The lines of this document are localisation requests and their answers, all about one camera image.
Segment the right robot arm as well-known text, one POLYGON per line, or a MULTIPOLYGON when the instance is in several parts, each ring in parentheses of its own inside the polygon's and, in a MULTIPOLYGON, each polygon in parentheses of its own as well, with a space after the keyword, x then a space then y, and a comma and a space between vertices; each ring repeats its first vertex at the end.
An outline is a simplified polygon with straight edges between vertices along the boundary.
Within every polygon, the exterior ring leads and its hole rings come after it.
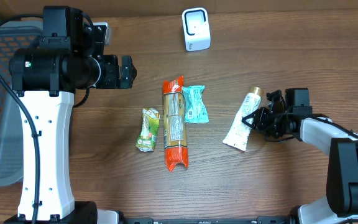
POLYGON ((297 139, 329 157, 326 194, 295 207, 289 223, 358 223, 358 134, 313 112, 307 88, 266 94, 268 106, 242 117, 266 141, 297 139))

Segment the orange spaghetti package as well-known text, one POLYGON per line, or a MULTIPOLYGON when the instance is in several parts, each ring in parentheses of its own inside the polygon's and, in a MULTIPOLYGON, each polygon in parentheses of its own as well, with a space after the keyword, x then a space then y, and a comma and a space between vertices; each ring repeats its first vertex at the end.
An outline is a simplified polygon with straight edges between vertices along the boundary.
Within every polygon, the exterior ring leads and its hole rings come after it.
POLYGON ((185 126, 184 77, 164 81, 163 93, 163 139, 165 165, 172 172, 176 165, 188 167, 188 146, 185 126))

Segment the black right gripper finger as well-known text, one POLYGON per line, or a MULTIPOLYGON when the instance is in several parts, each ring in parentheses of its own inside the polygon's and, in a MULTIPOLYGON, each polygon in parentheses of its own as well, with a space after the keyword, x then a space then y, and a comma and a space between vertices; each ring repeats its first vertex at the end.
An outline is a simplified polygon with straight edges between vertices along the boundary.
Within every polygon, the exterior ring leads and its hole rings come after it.
POLYGON ((287 110, 284 97, 281 90, 276 90, 267 93, 267 100, 269 101, 268 107, 272 114, 284 113, 287 110))
POLYGON ((268 108, 261 107, 241 119, 250 129, 265 131, 267 128, 268 108))

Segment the green yellow snack packet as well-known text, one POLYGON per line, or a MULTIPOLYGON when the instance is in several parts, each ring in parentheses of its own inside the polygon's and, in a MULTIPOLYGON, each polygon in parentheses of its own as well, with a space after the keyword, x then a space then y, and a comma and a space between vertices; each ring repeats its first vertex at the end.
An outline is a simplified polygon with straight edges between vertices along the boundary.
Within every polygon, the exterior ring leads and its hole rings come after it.
POLYGON ((142 109, 142 128, 136 141, 141 152, 152 152, 157 142, 160 113, 155 108, 142 109))

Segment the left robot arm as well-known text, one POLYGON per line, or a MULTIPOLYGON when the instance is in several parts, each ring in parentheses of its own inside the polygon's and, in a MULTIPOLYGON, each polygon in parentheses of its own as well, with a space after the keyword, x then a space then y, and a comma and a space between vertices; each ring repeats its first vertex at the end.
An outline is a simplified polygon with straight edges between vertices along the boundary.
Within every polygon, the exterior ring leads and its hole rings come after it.
POLYGON ((44 7, 42 30, 36 49, 19 49, 9 62, 21 103, 24 162, 21 199, 9 223, 124 223, 121 212, 74 199, 69 132, 75 92, 131 88, 132 58, 104 54, 108 25, 80 9, 44 7))

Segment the teal wipes packet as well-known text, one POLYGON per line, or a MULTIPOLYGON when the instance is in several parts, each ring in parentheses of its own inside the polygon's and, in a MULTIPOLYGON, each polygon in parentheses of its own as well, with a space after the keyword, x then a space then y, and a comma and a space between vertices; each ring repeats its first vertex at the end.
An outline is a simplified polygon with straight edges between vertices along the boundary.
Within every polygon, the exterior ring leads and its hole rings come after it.
POLYGON ((209 122, 208 111, 203 103, 204 88, 204 85, 194 85, 182 88, 186 103, 186 123, 209 122))

